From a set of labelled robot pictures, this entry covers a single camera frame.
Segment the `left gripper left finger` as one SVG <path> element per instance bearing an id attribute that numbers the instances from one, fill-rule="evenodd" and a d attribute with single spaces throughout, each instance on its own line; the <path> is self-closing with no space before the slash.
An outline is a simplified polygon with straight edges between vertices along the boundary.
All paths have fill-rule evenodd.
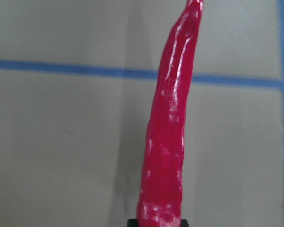
<path id="1" fill-rule="evenodd" d="M 137 219 L 129 219 L 127 221 L 127 227 L 139 227 Z"/>

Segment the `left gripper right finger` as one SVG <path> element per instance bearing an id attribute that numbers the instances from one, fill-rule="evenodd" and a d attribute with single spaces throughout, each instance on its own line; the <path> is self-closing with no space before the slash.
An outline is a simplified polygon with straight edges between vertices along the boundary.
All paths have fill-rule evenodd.
<path id="1" fill-rule="evenodd" d="M 186 219 L 180 221 L 180 227 L 189 227 L 189 222 Z"/>

